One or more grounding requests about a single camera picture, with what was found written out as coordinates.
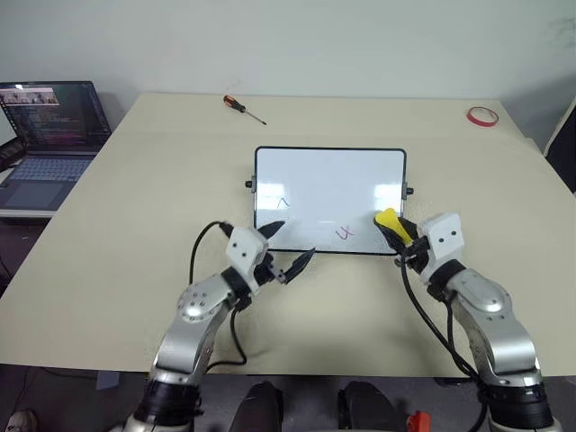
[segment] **red object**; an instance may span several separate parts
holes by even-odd
[[[416,414],[408,417],[406,424],[408,432],[430,432],[432,418],[427,412],[416,411]]]
[[[493,110],[483,106],[473,106],[468,110],[466,118],[483,128],[491,128],[500,120],[500,117]]]

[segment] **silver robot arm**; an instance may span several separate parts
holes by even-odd
[[[148,386],[125,432],[194,430],[199,414],[200,384],[212,354],[216,331],[233,309],[244,309],[260,286],[274,279],[288,284],[310,262],[314,249],[300,255],[283,272],[267,252],[267,239],[283,225],[273,222],[259,230],[220,227],[229,236],[230,267],[195,283],[180,296],[176,314],[162,340],[149,373]]]
[[[419,273],[430,295],[449,303],[464,328],[490,430],[562,432],[548,406],[534,343],[514,317],[509,293],[461,264],[460,217],[445,213],[416,227],[389,211],[379,216],[375,223],[389,245]]]

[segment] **whiteboard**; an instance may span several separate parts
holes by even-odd
[[[272,250],[395,255],[374,215],[402,213],[404,150],[260,147],[255,167],[255,227],[286,222]]]

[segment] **orange screwdriver handle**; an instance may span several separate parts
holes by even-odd
[[[244,106],[242,103],[238,102],[236,99],[234,99],[232,96],[228,94],[224,96],[224,103],[233,110],[240,111],[241,113],[244,113],[246,111],[246,106]]]

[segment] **yellow object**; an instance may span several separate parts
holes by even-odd
[[[402,224],[398,220],[398,215],[396,214],[396,211],[393,208],[379,212],[374,217],[374,220],[376,221],[377,224],[389,228],[396,234],[398,234],[405,246],[409,245],[412,242],[412,237],[408,232],[406,232],[404,227],[402,227]]]

